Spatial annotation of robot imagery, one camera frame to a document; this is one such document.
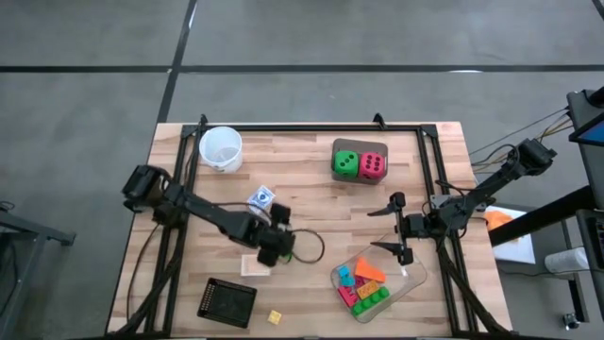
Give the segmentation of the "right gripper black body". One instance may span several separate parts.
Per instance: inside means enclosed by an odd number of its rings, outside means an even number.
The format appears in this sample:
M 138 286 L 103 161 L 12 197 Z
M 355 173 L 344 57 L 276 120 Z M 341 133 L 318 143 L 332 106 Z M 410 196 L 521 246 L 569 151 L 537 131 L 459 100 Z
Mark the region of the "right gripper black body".
M 400 244 L 405 247 L 408 238 L 428 238 L 429 232 L 425 225 L 425 217 L 421 213 L 404 215 L 396 213 L 396 231 Z

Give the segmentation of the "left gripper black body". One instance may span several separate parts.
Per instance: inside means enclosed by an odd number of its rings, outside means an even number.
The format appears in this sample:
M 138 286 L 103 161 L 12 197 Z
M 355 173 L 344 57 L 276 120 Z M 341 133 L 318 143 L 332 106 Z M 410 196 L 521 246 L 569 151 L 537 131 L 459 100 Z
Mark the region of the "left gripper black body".
M 293 251 L 295 235 L 290 230 L 258 222 L 256 238 L 260 250 L 269 251 L 277 256 L 285 256 Z

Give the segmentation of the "white box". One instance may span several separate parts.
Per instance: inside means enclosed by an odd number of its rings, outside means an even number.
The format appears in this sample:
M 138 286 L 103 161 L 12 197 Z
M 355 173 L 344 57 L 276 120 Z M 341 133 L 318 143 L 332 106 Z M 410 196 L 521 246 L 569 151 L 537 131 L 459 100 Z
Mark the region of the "white box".
M 271 268 L 260 263 L 256 255 L 246 254 L 242 256 L 242 277 L 266 277 L 271 275 Z

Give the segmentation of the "clear plastic bin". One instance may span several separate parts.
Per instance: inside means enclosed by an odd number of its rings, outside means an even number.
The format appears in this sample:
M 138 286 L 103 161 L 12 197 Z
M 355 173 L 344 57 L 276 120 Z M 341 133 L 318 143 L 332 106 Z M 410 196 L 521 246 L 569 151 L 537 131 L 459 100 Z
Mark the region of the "clear plastic bin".
M 398 236 L 390 234 L 383 236 L 375 242 L 396 243 L 397 241 Z M 351 313 L 351 308 L 345 306 L 337 292 L 337 288 L 341 286 L 337 268 L 342 265 L 347 265 L 350 270 L 350 277 L 355 279 L 355 265 L 359 257 L 364 257 L 369 264 L 381 269 L 386 274 L 386 281 L 378 284 L 380 287 L 386 287 L 389 290 L 390 295 L 377 306 L 360 315 L 354 316 Z M 366 246 L 358 254 L 338 263 L 330 273 L 331 283 L 336 291 L 336 295 L 339 297 L 346 310 L 360 323 L 372 321 L 377 315 L 389 309 L 395 302 L 399 301 L 411 290 L 423 284 L 427 279 L 427 276 L 428 273 L 418 258 L 414 258 L 414 262 L 411 264 L 400 266 L 396 257 L 391 252 L 377 246 L 372 246 L 371 244 Z M 357 287 L 354 285 L 353 288 L 357 295 Z

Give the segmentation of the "orange wedge toy block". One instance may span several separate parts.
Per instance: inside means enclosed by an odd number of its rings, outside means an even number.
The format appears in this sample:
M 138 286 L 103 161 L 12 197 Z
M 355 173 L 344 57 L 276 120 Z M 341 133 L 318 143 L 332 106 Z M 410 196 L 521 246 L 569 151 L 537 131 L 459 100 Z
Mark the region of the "orange wedge toy block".
M 354 275 L 378 283 L 384 283 L 386 281 L 386 274 L 381 269 L 369 264 L 364 257 L 359 257 L 357 259 Z

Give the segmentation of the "long green toy brick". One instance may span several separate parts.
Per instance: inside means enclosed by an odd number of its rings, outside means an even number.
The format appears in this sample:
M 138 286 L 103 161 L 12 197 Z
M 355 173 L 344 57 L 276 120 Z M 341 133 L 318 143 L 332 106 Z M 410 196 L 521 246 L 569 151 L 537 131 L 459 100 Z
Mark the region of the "long green toy brick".
M 351 313 L 354 316 L 360 315 L 369 309 L 377 306 L 380 302 L 385 300 L 390 295 L 389 290 L 386 287 L 380 287 L 375 293 L 368 296 L 365 299 L 359 300 L 351 308 Z

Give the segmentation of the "black mesh basket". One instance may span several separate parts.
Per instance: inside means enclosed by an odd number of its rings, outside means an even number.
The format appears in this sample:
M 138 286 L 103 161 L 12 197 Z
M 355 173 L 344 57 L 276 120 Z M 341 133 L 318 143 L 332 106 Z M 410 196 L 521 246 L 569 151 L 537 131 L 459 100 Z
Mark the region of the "black mesh basket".
M 233 327 L 246 329 L 258 290 L 215 278 L 209 278 L 197 316 Z

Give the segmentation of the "red foam die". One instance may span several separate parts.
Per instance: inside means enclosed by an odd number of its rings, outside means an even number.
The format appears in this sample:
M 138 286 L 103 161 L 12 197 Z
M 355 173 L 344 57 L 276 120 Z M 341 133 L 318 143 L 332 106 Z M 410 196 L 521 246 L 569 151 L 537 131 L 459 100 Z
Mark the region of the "red foam die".
M 383 179 L 387 173 L 387 158 L 376 152 L 360 155 L 358 177 L 360 179 Z

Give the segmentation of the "green foam die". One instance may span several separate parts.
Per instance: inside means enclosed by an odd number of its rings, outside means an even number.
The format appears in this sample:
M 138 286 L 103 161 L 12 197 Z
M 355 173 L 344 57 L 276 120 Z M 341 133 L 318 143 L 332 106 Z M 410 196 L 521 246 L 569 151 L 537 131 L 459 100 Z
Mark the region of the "green foam die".
M 359 173 L 359 155 L 350 150 L 339 150 L 334 154 L 333 171 L 335 174 L 355 178 Z

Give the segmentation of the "grey-brown dice tray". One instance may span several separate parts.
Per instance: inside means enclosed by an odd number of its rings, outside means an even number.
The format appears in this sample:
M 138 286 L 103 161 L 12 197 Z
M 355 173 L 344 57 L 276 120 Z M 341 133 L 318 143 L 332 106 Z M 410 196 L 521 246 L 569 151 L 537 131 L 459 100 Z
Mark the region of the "grey-brown dice tray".
M 387 176 L 387 174 L 388 174 L 388 146 L 386 144 L 338 138 L 333 142 L 332 148 L 331 148 L 330 167 L 331 167 L 331 176 L 334 180 L 351 182 L 351 183 L 360 183 L 360 184 L 366 184 L 366 185 L 377 185 L 386 177 L 385 176 L 382 179 L 374 180 L 374 179 L 359 178 L 358 176 L 356 176 L 355 178 L 346 178 L 346 177 L 335 174 L 333 171 L 333 158 L 334 158 L 334 154 L 339 150 L 354 151 L 359 155 L 359 159 L 360 159 L 360 155 L 365 152 L 376 152 L 376 153 L 379 153 L 379 154 L 385 156 L 387 158 L 387 173 L 386 173 L 386 176 Z

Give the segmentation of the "orange crumpled object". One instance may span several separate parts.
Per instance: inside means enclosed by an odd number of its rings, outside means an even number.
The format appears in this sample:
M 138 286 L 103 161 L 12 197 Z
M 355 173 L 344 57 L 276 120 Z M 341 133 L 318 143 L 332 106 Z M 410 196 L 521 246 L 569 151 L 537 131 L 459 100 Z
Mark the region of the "orange crumpled object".
M 488 231 L 495 230 L 513 220 L 513 217 L 500 211 L 488 211 L 483 215 Z

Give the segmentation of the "white plastic cup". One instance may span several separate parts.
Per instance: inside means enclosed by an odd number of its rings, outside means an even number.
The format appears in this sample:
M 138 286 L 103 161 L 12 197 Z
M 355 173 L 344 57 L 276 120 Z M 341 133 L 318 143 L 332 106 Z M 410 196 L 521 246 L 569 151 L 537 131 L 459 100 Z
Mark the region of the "white plastic cup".
M 243 164 L 243 139 L 231 127 L 207 130 L 199 142 L 198 150 L 201 161 L 219 173 L 235 173 Z

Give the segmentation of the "white board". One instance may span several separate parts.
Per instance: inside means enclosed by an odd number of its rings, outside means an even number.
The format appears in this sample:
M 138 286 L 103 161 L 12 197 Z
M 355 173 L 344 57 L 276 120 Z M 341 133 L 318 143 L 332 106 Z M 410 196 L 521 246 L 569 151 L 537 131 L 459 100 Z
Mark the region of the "white board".
M 510 216 L 512 219 L 518 218 L 526 212 L 514 209 L 508 209 L 497 206 L 490 206 L 486 209 L 487 213 L 500 212 Z M 493 252 L 497 260 L 510 261 L 521 264 L 536 264 L 533 243 L 529 234 L 518 239 L 509 241 L 499 246 L 493 246 Z

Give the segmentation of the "black diagonal beam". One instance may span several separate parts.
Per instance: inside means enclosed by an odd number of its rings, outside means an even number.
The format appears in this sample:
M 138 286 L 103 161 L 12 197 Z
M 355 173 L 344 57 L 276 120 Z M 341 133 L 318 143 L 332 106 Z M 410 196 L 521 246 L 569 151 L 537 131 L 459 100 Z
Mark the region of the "black diagonal beam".
M 496 247 L 569 218 L 576 211 L 595 209 L 604 210 L 604 190 L 587 185 L 490 230 L 490 242 Z

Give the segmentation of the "paper towel roll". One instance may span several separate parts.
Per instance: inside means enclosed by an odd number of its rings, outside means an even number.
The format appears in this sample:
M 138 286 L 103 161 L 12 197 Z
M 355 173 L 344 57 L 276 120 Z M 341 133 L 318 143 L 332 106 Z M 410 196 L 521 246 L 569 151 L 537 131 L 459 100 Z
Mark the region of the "paper towel roll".
M 583 246 L 549 254 L 545 257 L 545 268 L 554 274 L 572 273 L 590 268 Z

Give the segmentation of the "blue tablet screen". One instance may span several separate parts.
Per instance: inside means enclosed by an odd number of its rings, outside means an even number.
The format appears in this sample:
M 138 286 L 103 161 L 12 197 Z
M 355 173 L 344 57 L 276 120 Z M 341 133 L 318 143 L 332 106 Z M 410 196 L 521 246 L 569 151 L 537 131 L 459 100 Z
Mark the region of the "blue tablet screen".
M 604 111 L 571 133 L 568 140 L 581 145 L 604 147 Z

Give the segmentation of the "black aluminium frame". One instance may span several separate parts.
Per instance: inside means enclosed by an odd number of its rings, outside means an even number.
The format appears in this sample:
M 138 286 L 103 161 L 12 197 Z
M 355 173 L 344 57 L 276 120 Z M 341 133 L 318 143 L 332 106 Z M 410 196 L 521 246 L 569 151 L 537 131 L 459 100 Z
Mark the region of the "black aluminium frame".
M 246 248 L 229 241 L 214 226 L 194 217 L 184 233 L 172 231 L 162 238 L 150 214 L 141 213 L 133 221 L 108 330 L 125 325 L 126 311 L 137 308 L 151 288 L 159 254 L 172 252 L 176 245 L 184 247 L 182 266 L 156 310 L 155 327 L 165 337 L 444 337 L 453 328 L 480 329 L 481 322 L 470 314 L 456 284 L 442 274 L 435 244 L 429 239 L 411 240 L 414 256 L 428 273 L 425 282 L 372 321 L 356 321 L 336 295 L 331 270 L 393 233 L 392 216 L 367 215 L 384 207 L 390 194 L 404 193 L 408 211 L 421 213 L 436 191 L 436 178 L 460 187 L 475 182 L 459 123 L 387 126 L 380 130 L 375 123 L 239 125 L 242 167 L 232 175 L 221 175 L 199 166 L 194 191 L 239 208 L 261 185 L 268 187 L 278 203 L 292 210 L 293 224 L 301 230 L 297 250 L 322 252 L 322 260 L 281 264 L 266 277 L 242 277 Z M 333 180 L 329 159 L 338 138 L 386 144 L 386 178 L 373 186 Z M 258 290 L 246 329 L 197 316 L 209 278 Z M 169 304 L 167 297 L 174 297 L 175 303 Z M 278 325 L 267 321 L 272 310 L 282 314 Z

